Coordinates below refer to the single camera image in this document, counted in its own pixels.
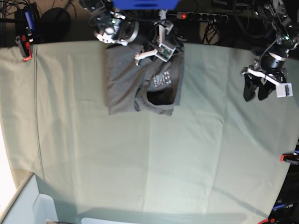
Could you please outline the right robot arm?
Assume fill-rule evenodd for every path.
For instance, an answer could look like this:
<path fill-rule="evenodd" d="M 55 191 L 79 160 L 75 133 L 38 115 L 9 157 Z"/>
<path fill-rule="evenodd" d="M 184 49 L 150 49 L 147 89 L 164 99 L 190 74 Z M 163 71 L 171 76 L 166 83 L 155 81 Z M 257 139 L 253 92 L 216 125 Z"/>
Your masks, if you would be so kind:
<path fill-rule="evenodd" d="M 158 58 L 164 62 L 174 55 L 177 45 L 171 37 L 174 24 L 167 9 L 159 3 L 81 0 L 80 6 L 91 14 L 96 27 L 94 36 L 102 43 L 140 46 L 135 61 Z"/>

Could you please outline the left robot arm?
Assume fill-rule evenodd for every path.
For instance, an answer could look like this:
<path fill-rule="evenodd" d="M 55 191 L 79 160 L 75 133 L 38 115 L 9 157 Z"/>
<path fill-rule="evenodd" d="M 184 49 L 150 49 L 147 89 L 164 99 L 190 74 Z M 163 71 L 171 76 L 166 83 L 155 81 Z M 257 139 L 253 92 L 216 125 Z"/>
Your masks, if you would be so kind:
<path fill-rule="evenodd" d="M 254 48 L 257 56 L 252 65 L 241 71 L 244 77 L 243 98 L 249 102 L 255 97 L 265 100 L 274 91 L 277 98 L 293 96 L 292 84 L 287 81 L 284 63 L 289 53 L 299 46 L 299 31 L 288 16 L 281 0 L 254 0 L 252 7 L 257 18 L 263 21 L 266 31 L 251 34 L 237 18 L 237 24 L 245 35 L 253 38 L 268 38 L 265 48 Z"/>

